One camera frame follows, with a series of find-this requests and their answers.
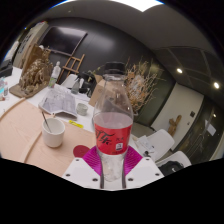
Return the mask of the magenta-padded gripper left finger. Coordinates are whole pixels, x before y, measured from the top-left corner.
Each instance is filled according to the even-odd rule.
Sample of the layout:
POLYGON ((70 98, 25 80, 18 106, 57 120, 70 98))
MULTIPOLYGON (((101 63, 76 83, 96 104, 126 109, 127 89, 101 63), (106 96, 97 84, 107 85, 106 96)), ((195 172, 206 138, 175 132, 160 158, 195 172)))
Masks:
POLYGON ((75 158, 62 177, 84 188, 103 189, 103 168, 97 148, 93 147, 82 158, 75 158))

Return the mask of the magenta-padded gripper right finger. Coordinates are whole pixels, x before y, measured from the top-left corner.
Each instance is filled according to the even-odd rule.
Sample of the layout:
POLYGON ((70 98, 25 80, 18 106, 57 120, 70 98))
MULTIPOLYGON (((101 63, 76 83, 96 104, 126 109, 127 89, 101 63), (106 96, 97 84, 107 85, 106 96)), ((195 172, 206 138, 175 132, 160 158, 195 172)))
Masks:
POLYGON ((123 189, 140 188, 163 177, 150 157, 142 157, 134 148, 128 147, 123 162, 123 189))

